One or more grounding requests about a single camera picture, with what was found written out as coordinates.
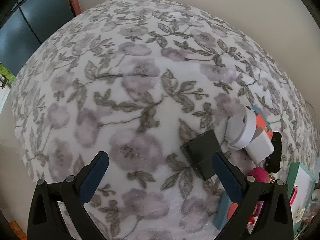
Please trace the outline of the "teal framed white tray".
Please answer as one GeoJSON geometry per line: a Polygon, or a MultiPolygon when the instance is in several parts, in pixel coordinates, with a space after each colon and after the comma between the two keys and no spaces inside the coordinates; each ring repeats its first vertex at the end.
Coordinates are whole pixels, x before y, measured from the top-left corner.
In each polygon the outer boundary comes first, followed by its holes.
{"type": "Polygon", "coordinates": [[[298,186],[298,194],[294,204],[290,207],[293,238],[298,239],[319,212],[319,190],[316,189],[316,178],[301,162],[291,163],[289,168],[286,180],[289,199],[294,186],[298,186]]]}

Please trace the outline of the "pink smart band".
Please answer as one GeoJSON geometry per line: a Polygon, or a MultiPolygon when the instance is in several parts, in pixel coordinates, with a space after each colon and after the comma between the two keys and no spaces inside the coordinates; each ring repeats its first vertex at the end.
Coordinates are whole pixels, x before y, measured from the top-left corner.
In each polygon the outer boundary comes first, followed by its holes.
{"type": "Polygon", "coordinates": [[[294,204],[295,199],[297,197],[297,194],[298,194],[298,186],[294,186],[292,189],[292,192],[291,192],[290,199],[289,199],[290,206],[292,206],[294,204]]]}

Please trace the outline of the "blue coral case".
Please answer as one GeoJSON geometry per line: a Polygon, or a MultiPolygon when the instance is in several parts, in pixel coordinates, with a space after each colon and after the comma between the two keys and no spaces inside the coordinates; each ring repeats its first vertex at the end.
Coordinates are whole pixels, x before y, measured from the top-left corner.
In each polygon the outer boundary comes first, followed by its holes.
{"type": "Polygon", "coordinates": [[[228,194],[225,192],[221,196],[220,204],[214,218],[214,225],[218,230],[222,230],[227,224],[228,220],[235,213],[238,208],[237,203],[233,203],[228,194]]]}
{"type": "Polygon", "coordinates": [[[265,120],[265,118],[263,117],[261,111],[259,110],[259,108],[257,106],[253,106],[252,107],[253,112],[255,113],[255,117],[256,117],[256,128],[263,128],[264,131],[266,132],[268,138],[271,140],[273,137],[273,131],[269,125],[269,123],[265,120]]]}

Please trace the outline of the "dark blue cabinet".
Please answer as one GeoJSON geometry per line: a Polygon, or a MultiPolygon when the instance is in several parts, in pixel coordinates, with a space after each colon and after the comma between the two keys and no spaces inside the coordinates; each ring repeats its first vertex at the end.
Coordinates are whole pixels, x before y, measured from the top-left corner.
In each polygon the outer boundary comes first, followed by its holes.
{"type": "Polygon", "coordinates": [[[1,26],[1,64],[16,76],[37,48],[74,16],[70,0],[17,0],[1,26]]]}

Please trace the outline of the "floral fleece blanket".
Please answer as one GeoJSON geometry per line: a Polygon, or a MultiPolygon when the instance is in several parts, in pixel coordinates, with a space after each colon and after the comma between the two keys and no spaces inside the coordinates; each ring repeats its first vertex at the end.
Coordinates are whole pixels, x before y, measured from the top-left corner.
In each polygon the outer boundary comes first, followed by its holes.
{"type": "Polygon", "coordinates": [[[318,131],[296,86],[257,42],[196,7],[108,0],[49,37],[12,88],[15,134],[32,180],[63,181],[99,151],[110,166],[86,210],[107,239],[214,239],[222,185],[203,181],[180,146],[256,106],[283,137],[280,171],[315,170],[318,131]]]}

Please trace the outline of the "orange box on floor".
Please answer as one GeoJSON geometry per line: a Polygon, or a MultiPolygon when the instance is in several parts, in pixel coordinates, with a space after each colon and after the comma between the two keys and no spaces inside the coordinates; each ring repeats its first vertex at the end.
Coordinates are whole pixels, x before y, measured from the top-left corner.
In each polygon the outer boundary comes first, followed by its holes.
{"type": "Polygon", "coordinates": [[[26,234],[16,221],[10,221],[9,225],[20,240],[27,240],[26,234]]]}

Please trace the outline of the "black power adapter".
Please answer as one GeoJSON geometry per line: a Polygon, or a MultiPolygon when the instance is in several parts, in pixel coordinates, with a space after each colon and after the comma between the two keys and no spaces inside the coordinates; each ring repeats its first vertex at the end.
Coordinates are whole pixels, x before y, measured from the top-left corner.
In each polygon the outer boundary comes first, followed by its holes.
{"type": "Polygon", "coordinates": [[[206,131],[180,147],[198,177],[207,181],[213,175],[222,178],[227,166],[221,158],[221,147],[213,130],[206,131]]]}

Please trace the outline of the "pink helmet toy figure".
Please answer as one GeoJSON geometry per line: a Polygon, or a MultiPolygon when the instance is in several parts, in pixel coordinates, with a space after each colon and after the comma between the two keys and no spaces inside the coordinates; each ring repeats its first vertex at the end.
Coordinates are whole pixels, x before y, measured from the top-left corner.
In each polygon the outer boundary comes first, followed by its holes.
{"type": "MultiPolygon", "coordinates": [[[[272,183],[275,181],[275,177],[272,176],[272,174],[268,173],[264,168],[262,167],[255,167],[253,168],[249,173],[249,176],[253,176],[257,181],[262,183],[272,183]]],[[[249,219],[248,228],[252,229],[255,225],[257,218],[260,215],[260,212],[263,207],[263,201],[260,201],[256,204],[255,211],[253,212],[252,217],[249,219]]]]}

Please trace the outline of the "black toy car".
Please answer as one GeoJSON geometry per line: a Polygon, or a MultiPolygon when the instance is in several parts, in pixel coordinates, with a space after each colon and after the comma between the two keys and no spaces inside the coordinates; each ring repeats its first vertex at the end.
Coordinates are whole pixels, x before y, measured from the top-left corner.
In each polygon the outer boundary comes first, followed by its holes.
{"type": "Polygon", "coordinates": [[[271,143],[274,151],[266,158],[265,170],[268,173],[277,173],[280,170],[282,156],[282,135],[279,132],[274,132],[271,143]]]}

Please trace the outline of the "white wall charger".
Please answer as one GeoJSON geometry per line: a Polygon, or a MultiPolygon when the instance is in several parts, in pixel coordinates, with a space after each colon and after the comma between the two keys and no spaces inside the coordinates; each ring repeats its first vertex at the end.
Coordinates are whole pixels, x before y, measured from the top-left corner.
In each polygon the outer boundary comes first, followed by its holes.
{"type": "Polygon", "coordinates": [[[245,151],[258,164],[274,152],[274,146],[265,130],[262,127],[258,127],[252,140],[245,147],[245,151]]]}

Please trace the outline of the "white round case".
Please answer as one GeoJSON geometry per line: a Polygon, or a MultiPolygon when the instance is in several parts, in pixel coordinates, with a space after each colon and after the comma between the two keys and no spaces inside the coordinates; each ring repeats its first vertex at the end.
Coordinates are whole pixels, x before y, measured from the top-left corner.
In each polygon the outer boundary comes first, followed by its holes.
{"type": "Polygon", "coordinates": [[[253,109],[241,107],[228,119],[226,141],[228,147],[239,150],[245,148],[252,140],[257,121],[253,109]]]}

